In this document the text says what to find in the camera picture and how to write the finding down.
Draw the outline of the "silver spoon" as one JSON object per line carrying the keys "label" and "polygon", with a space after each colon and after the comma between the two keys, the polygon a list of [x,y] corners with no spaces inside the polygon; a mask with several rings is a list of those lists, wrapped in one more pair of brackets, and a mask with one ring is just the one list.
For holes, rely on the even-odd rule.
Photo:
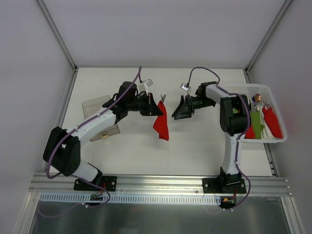
{"label": "silver spoon", "polygon": [[162,103],[164,103],[165,98],[166,98],[166,95],[160,95],[160,97],[161,97],[160,101],[161,101]]}

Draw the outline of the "red paper napkin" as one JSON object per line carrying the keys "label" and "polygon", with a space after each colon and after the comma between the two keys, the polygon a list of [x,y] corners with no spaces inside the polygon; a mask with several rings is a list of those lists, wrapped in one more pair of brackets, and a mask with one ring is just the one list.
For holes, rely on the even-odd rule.
{"label": "red paper napkin", "polygon": [[163,115],[156,118],[153,124],[153,129],[158,133],[159,139],[169,141],[169,128],[166,107],[162,101],[160,101],[157,106],[162,111]]}

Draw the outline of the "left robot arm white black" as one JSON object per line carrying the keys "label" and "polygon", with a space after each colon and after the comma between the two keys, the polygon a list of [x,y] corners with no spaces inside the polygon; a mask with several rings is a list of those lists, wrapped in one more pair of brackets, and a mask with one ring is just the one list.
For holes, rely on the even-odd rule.
{"label": "left robot arm white black", "polygon": [[81,147],[100,131],[127,117],[129,112],[142,116],[162,116],[152,93],[137,92],[133,82],[125,81],[108,102],[84,122],[69,128],[55,127],[48,138],[43,160],[47,168],[53,167],[59,175],[73,176],[90,190],[104,189],[102,172],[81,160]]}

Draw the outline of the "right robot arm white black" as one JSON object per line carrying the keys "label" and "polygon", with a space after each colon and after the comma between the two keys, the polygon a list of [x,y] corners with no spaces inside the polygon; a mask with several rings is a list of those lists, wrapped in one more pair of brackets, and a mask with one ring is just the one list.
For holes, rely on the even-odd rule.
{"label": "right robot arm white black", "polygon": [[225,134],[225,154],[219,175],[202,180],[205,194],[245,194],[246,186],[240,169],[242,143],[251,124],[248,100],[245,95],[230,93],[216,81],[202,83],[195,96],[181,96],[172,114],[175,120],[190,118],[196,109],[218,104],[219,122]]}

